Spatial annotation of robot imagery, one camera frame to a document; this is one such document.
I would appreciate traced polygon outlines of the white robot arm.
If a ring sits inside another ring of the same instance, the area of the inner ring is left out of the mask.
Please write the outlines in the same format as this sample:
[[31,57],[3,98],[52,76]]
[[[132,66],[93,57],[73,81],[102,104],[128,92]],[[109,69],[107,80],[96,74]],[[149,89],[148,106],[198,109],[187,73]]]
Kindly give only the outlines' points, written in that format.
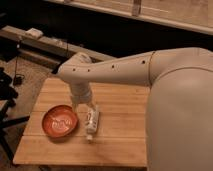
[[91,100],[91,82],[148,86],[148,171],[213,171],[213,51],[157,50],[98,63],[78,52],[57,76],[76,105]]

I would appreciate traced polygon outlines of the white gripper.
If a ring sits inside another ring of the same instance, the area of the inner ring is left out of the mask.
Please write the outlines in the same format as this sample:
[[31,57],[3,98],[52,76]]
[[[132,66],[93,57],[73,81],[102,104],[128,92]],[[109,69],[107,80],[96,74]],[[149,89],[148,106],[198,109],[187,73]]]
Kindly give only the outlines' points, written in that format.
[[88,107],[95,109],[92,102],[92,91],[88,83],[70,84],[71,100],[73,102],[73,112],[77,113],[78,104],[86,104]]

